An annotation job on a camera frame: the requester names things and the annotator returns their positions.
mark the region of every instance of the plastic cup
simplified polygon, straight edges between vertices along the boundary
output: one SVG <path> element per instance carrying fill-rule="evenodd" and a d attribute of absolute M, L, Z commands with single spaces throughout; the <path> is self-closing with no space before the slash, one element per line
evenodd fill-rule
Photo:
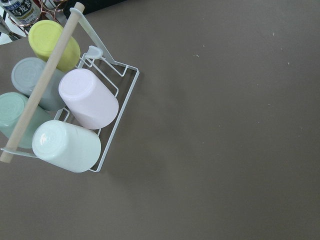
<path fill-rule="evenodd" d="M 59 23 L 52 20 L 38 21 L 31 27 L 28 40 L 38 58 L 43 61 L 49 59 L 63 29 Z M 62 72 L 70 71 L 77 65 L 79 58 L 80 47 L 71 37 L 56 68 Z"/>
<path fill-rule="evenodd" d="M 34 154 L 74 173 L 89 170 L 99 159 L 101 142 L 96 133 L 58 120 L 43 123 L 32 141 Z"/>
<path fill-rule="evenodd" d="M 68 72 L 60 81 L 59 94 L 74 117 L 87 129 L 103 128 L 118 114 L 118 100 L 88 69 Z"/>
<path fill-rule="evenodd" d="M 36 57 L 27 57 L 20 60 L 13 68 L 11 81 L 21 93 L 30 96 L 42 74 L 46 62 Z M 65 74 L 56 69 L 42 95 L 39 106 L 47 111 L 57 111 L 66 106 L 59 95 L 59 83 Z"/>
<path fill-rule="evenodd" d="M 0 95 L 0 131 L 9 138 L 20 115 L 25 109 L 28 98 L 17 92 L 7 92 Z M 52 117 L 41 107 L 37 107 L 19 143 L 19 147 L 32 148 L 32 138 L 37 128 Z"/>

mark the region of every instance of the yellow cup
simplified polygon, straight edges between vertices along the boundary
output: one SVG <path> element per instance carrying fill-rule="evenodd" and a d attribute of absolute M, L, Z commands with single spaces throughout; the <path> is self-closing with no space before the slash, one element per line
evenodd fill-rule
<path fill-rule="evenodd" d="M 38 21 L 31 27 L 28 40 L 38 58 L 43 61 L 49 59 L 63 29 L 59 23 L 51 20 Z M 76 66 L 79 58 L 79 44 L 71 37 L 56 68 L 68 72 Z"/>

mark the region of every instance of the gray table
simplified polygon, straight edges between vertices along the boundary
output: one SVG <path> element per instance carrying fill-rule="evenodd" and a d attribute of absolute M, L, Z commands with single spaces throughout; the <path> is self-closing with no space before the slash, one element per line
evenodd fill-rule
<path fill-rule="evenodd" d="M 100 173 L 0 164 L 0 239 L 320 238 L 319 1 L 127 0 L 87 18 L 136 87 Z M 2 94 L 34 54 L 0 54 Z"/>

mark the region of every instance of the pale pink cup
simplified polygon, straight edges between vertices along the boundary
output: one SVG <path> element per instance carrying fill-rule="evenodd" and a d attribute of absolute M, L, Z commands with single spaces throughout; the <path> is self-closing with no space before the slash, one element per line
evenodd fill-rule
<path fill-rule="evenodd" d="M 74 69 L 64 75 L 59 84 L 59 94 L 86 129 L 101 129 L 118 114 L 118 100 L 88 69 Z"/>

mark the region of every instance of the rack handle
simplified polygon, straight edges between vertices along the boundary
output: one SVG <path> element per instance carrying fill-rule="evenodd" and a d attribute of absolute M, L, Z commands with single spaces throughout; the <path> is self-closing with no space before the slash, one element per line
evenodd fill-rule
<path fill-rule="evenodd" d="M 74 8 L 79 10 L 81 13 L 85 10 L 85 6 L 80 2 L 77 2 L 74 5 Z M 16 123 L 12 131 L 11 136 L 5 145 L 6 149 L 9 149 L 12 151 L 17 150 L 19 142 L 22 136 L 24 135 L 27 129 L 27 126 L 31 121 L 32 116 L 36 111 L 36 108 L 40 102 L 40 99 L 47 88 L 47 85 L 60 61 L 62 54 L 64 53 L 64 50 L 78 24 L 79 19 L 80 19 L 80 16 L 78 14 L 71 13 L 69 19 L 67 20 L 64 26 L 64 29 L 61 33 L 60 38 L 58 39 L 48 61 L 46 62 L 43 72 L 36 86 L 34 87 L 18 122 Z M 9 164 L 13 156 L 14 156 L 13 154 L 3 151 L 0 156 L 0 161 Z"/>

